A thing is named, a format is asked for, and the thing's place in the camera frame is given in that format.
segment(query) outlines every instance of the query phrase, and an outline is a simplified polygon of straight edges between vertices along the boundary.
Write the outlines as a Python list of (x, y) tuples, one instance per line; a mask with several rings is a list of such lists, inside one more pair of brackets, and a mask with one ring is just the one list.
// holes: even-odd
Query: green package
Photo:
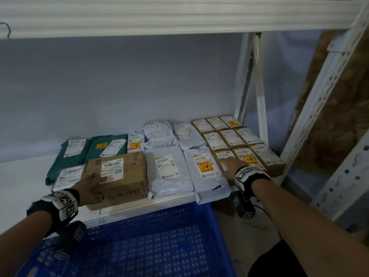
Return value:
[(45, 184), (53, 185), (62, 169), (82, 165), (91, 143), (92, 139), (69, 139), (61, 144), (62, 148), (47, 172)]
[(127, 138), (127, 134), (92, 137), (92, 144), (84, 164), (88, 163), (90, 159), (126, 154)]

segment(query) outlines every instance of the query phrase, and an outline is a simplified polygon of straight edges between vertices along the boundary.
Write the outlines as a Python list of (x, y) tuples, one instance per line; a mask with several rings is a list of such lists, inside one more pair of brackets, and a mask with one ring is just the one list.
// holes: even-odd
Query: yellow logo on label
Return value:
[(141, 148), (141, 142), (130, 144), (130, 149), (139, 149), (139, 148)]
[(239, 123), (239, 122), (237, 122), (237, 121), (235, 121), (235, 120), (231, 120), (231, 121), (229, 121), (229, 122), (228, 122), (228, 124), (229, 124), (230, 126), (240, 125), (240, 123)]
[(101, 144), (97, 144), (96, 148), (97, 149), (105, 149), (108, 146), (108, 143), (101, 143)]
[(211, 166), (210, 161), (200, 162), (199, 168), (202, 173), (214, 170), (214, 168)]
[(243, 155), (242, 159), (244, 162), (247, 162), (248, 164), (257, 164), (258, 162), (252, 155)]

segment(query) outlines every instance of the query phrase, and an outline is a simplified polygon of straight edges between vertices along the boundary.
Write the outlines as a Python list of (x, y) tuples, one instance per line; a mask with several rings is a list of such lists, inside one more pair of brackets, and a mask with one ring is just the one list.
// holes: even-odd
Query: stack of small boxes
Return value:
[(206, 140), (221, 169), (220, 159), (238, 157), (251, 167), (265, 171), (270, 177), (283, 174), (286, 164), (232, 116), (203, 118), (191, 123)]

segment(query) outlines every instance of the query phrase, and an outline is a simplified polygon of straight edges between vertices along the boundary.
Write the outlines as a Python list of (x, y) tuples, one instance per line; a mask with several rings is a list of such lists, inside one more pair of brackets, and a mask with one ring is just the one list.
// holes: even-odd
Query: person's left hand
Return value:
[(96, 173), (91, 173), (84, 176), (79, 182), (77, 182), (72, 189), (79, 192), (79, 204), (78, 206), (85, 206), (87, 204), (93, 203), (100, 200), (101, 194), (94, 194), (91, 190), (93, 187), (97, 186), (100, 182), (106, 181), (107, 177), (100, 177)]

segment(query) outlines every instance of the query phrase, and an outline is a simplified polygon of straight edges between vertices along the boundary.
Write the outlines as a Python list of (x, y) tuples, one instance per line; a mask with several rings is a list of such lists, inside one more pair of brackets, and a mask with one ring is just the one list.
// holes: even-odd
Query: blue basket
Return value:
[[(53, 245), (44, 240), (35, 250)], [(28, 260), (18, 276), (236, 277), (210, 204), (189, 203), (89, 228), (80, 251), (59, 261), (51, 249)]]

